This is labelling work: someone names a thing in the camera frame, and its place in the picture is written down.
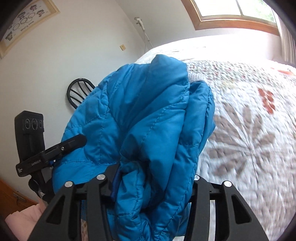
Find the wooden furniture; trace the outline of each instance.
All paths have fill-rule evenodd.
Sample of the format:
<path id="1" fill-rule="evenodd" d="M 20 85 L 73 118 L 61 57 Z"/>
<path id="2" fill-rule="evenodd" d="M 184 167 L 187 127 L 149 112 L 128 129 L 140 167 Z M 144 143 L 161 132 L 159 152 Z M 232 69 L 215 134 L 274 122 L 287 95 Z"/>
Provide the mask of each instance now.
<path id="1" fill-rule="evenodd" d="M 37 202 L 22 195 L 0 179 L 0 215 L 3 218 L 36 204 Z"/>

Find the black clamp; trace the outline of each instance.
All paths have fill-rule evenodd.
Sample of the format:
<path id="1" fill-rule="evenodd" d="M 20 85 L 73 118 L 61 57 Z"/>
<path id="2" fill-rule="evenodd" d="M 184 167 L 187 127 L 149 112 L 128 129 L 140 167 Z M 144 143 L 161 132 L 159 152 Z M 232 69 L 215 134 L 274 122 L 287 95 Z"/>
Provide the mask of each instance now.
<path id="1" fill-rule="evenodd" d="M 119 164 L 107 167 L 88 183 L 68 181 L 37 222 L 28 241 L 80 241 L 81 201 L 87 201 L 89 241 L 112 241 L 107 207 L 112 207 L 120 183 Z M 215 241 L 268 241 L 256 216 L 230 181 L 208 183 L 195 176 L 185 241 L 208 241 L 210 200 L 216 203 Z"/>
<path id="2" fill-rule="evenodd" d="M 112 241 L 107 207 L 116 199 L 120 183 L 119 164 L 107 167 L 87 183 L 75 185 L 67 181 L 54 196 L 28 241 L 80 241 L 81 202 L 86 200 L 89 241 Z"/>
<path id="3" fill-rule="evenodd" d="M 255 214 L 230 181 L 208 183 L 195 175 L 191 209 L 184 241 L 207 241 L 210 200 L 215 200 L 215 241 L 268 241 Z"/>
<path id="4" fill-rule="evenodd" d="M 79 134 L 45 150 L 43 132 L 42 114 L 23 111 L 15 117 L 15 139 L 20 158 L 16 165 L 17 174 L 19 177 L 31 175 L 29 187 L 49 203 L 54 196 L 51 179 L 54 160 L 85 146 L 86 137 Z"/>

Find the metal chair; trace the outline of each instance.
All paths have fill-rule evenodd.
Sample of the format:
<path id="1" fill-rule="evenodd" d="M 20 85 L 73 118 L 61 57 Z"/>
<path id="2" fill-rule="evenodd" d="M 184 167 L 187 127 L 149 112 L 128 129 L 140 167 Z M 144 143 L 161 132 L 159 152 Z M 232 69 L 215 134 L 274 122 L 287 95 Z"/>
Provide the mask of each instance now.
<path id="1" fill-rule="evenodd" d="M 76 102 L 81 104 L 82 101 L 84 101 L 85 97 L 87 97 L 89 95 L 89 93 L 92 92 L 91 88 L 93 90 L 95 88 L 95 86 L 93 85 L 92 82 L 90 82 L 89 80 L 87 80 L 85 78 L 78 78 L 78 79 L 72 81 L 72 83 L 69 85 L 69 87 L 67 89 L 67 98 L 68 98 L 70 105 L 72 105 L 75 109 L 77 109 L 78 106 L 73 102 L 73 100 L 75 100 Z"/>

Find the quilted nylon fabric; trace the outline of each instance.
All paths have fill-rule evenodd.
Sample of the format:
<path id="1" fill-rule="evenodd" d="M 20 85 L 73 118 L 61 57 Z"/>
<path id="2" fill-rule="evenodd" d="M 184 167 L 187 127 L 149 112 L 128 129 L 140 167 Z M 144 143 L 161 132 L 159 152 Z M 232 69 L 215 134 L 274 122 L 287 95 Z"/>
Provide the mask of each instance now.
<path id="1" fill-rule="evenodd" d="M 82 102 L 62 140 L 87 144 L 54 167 L 55 192 L 120 162 L 123 174 L 108 219 L 115 240 L 172 240 L 186 231 L 198 156 L 213 132 L 215 105 L 186 64 L 157 55 L 107 76 Z"/>

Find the picture frame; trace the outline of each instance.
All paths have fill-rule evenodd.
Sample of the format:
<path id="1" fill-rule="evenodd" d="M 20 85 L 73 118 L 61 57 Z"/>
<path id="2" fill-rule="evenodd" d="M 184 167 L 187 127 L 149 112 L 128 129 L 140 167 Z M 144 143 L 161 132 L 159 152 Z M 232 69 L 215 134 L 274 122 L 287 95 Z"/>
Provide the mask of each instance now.
<path id="1" fill-rule="evenodd" d="M 52 0 L 33 0 L 18 14 L 0 41 L 0 57 L 32 29 L 59 12 Z"/>

